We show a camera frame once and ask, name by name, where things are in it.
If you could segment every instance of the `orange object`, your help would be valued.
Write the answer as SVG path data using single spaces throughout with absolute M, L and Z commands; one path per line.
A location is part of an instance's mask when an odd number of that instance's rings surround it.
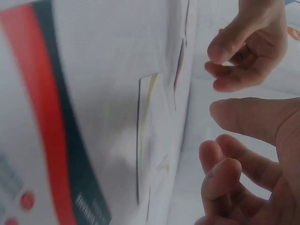
M 287 27 L 288 34 L 297 41 L 300 41 L 300 31 L 292 27 Z

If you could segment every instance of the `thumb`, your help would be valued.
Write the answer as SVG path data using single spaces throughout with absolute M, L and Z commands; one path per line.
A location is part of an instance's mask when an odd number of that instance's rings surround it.
M 229 220 L 219 216 L 212 216 L 212 217 L 202 217 L 199 219 L 195 225 L 239 225 L 238 222 Z
M 300 204 L 300 98 L 221 100 L 210 105 L 210 113 L 223 129 L 276 146 L 282 173 Z
M 215 64 L 228 61 L 245 43 L 246 39 L 260 29 L 254 15 L 238 14 L 236 18 L 212 40 L 207 54 Z

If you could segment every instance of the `packaging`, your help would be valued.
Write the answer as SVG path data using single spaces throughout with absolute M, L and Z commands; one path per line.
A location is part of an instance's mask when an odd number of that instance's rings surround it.
M 196 1 L 0 10 L 0 224 L 165 225 Z

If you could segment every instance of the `red dot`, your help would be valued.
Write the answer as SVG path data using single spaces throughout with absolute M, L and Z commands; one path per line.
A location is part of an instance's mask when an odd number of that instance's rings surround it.
M 15 218 L 8 218 L 5 221 L 5 225 L 19 225 L 19 223 Z
M 20 200 L 20 206 L 23 210 L 29 211 L 34 206 L 34 194 L 32 191 L 26 191 Z

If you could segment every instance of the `hand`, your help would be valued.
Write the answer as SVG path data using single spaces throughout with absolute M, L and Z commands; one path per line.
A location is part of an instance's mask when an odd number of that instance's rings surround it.
M 285 0 L 239 0 L 239 13 L 213 39 L 205 69 L 217 91 L 261 84 L 287 50 Z M 222 66 L 225 62 L 234 66 Z
M 213 103 L 220 127 L 276 146 L 279 163 L 222 135 L 200 146 L 206 177 L 202 184 L 205 217 L 197 225 L 300 224 L 300 98 L 229 99 Z M 250 193 L 241 173 L 271 191 L 269 200 Z

